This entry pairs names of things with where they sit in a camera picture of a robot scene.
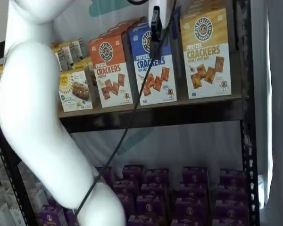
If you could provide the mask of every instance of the shelf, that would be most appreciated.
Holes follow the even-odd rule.
[[[238,53],[231,54],[231,70],[231,95],[189,99],[186,81],[183,81],[177,89],[177,102],[139,105],[131,128],[243,119]],[[133,105],[101,108],[98,99],[95,107],[90,110],[65,113],[59,106],[59,117],[69,132],[124,129],[127,127],[132,109]]]

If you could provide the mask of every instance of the black wire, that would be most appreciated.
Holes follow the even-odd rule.
[[[139,6],[146,3],[148,0],[141,0],[141,1],[127,0],[127,1],[132,5]]]
[[[174,13],[175,5],[176,5],[176,0],[174,1],[174,4],[173,4],[171,16],[172,16],[173,13]],[[166,32],[164,33],[164,36],[163,36],[162,40],[160,41],[160,43],[159,43],[159,45],[158,45],[158,49],[162,47],[162,45],[163,45],[163,43],[164,43],[164,40],[165,40],[165,38],[166,38],[166,36],[167,36],[167,34],[168,34],[168,29],[169,29],[170,24],[171,24],[171,19],[172,19],[172,17],[170,18],[170,21],[169,21],[169,23],[168,23],[168,25],[167,25],[167,27],[166,27]],[[113,160],[114,156],[115,156],[116,153],[118,152],[118,150],[119,150],[119,148],[120,148],[120,146],[121,146],[121,144],[122,144],[122,142],[123,142],[123,140],[124,140],[124,138],[125,138],[125,136],[126,136],[128,130],[129,130],[130,126],[131,126],[131,123],[132,123],[132,121],[133,121],[133,118],[134,118],[134,116],[135,116],[135,112],[136,112],[136,109],[137,109],[139,100],[140,100],[140,98],[141,98],[141,96],[142,96],[143,88],[144,88],[144,86],[145,86],[145,84],[146,84],[146,80],[147,80],[147,77],[148,77],[148,75],[149,75],[149,73],[150,73],[151,67],[153,66],[153,63],[154,63],[154,60],[151,59],[151,63],[150,63],[150,65],[149,65],[149,68],[148,68],[148,70],[147,70],[147,73],[146,73],[145,78],[143,79],[143,82],[142,82],[142,85],[141,85],[141,90],[140,90],[138,96],[135,96],[135,97],[134,97],[134,101],[135,101],[134,109],[132,110],[132,113],[131,113],[131,116],[130,116],[128,125],[127,125],[126,129],[124,130],[124,133],[123,133],[121,139],[119,140],[119,142],[118,142],[118,144],[117,144],[117,146],[116,146],[114,152],[112,153],[112,155],[110,156],[109,160],[107,161],[107,163],[106,163],[105,166],[103,167],[102,171],[100,171],[99,175],[94,179],[93,184],[92,184],[91,187],[89,188],[87,194],[85,195],[85,197],[84,197],[84,199],[82,200],[82,202],[81,202],[79,208],[78,208],[77,211],[76,211],[75,218],[77,218],[77,215],[79,214],[80,210],[82,209],[83,205],[85,204],[85,202],[86,202],[88,196],[90,195],[91,191],[94,189],[94,187],[96,186],[97,182],[98,182],[98,181],[100,180],[100,178],[103,176],[104,172],[106,171],[106,169],[107,169],[108,166],[110,165],[111,161]]]

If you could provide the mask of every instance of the black metal shelving unit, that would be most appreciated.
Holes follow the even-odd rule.
[[[240,121],[243,169],[247,173],[249,190],[250,226],[259,226],[258,170],[256,147],[256,124],[254,102],[254,74],[252,60],[252,33],[250,0],[233,0],[240,68],[233,94],[198,100],[181,100],[176,104],[160,104],[139,107],[132,128],[166,126],[217,121]],[[0,58],[4,42],[0,43]],[[61,113],[66,129],[72,132],[124,129],[131,106],[118,108],[95,108],[79,113]],[[27,225],[37,225],[21,175],[20,159],[11,149],[0,130],[0,155],[7,170],[12,188]]]

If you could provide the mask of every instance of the brand logo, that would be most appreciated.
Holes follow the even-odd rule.
[[[195,37],[199,41],[207,41],[212,36],[213,25],[212,22],[206,18],[202,17],[197,20],[194,27]]]
[[[142,46],[144,50],[150,53],[151,31],[144,33],[142,36]]]
[[[105,61],[109,61],[112,59],[113,48],[108,42],[103,42],[100,45],[100,57]]]

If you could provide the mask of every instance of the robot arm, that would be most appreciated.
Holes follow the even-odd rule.
[[[0,80],[0,126],[4,136],[55,200],[77,209],[98,175],[58,118],[60,70],[50,49],[53,19],[74,0],[9,0],[5,64]],[[170,19],[171,1],[152,0],[162,27]],[[117,196],[96,184],[78,220],[82,226],[125,226]]]

